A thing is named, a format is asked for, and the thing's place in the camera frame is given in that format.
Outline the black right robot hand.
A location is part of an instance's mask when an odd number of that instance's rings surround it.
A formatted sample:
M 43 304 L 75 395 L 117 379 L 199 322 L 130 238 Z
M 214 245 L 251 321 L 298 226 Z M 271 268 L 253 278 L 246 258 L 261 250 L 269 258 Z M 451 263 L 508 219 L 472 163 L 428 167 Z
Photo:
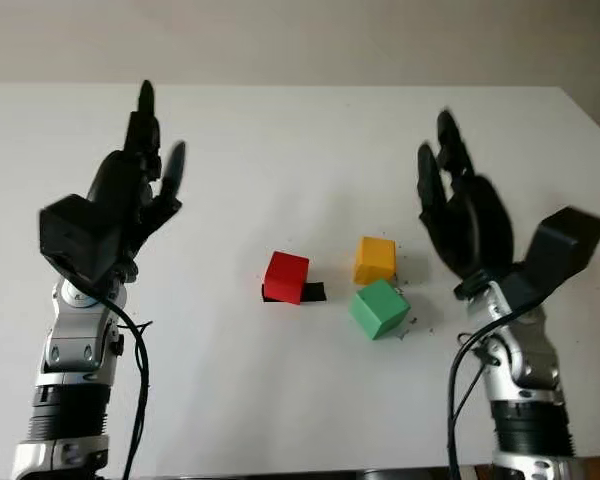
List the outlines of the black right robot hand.
M 492 183 L 475 172 L 452 113 L 437 117 L 440 150 L 417 152 L 419 219 L 443 263 L 460 278 L 454 295 L 468 300 L 513 266 L 509 215 Z

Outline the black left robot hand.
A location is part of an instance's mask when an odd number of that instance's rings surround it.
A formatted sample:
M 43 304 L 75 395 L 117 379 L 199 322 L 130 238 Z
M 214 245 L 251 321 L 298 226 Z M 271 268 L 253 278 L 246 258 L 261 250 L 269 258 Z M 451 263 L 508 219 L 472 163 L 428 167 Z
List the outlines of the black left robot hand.
M 142 82 L 137 108 L 130 113 L 123 148 L 101 163 L 87 199 L 103 207 L 120 229 L 112 270 L 124 283 L 137 279 L 135 257 L 146 240 L 182 208 L 177 198 L 186 164 L 186 144 L 160 156 L 160 125 L 152 83 Z

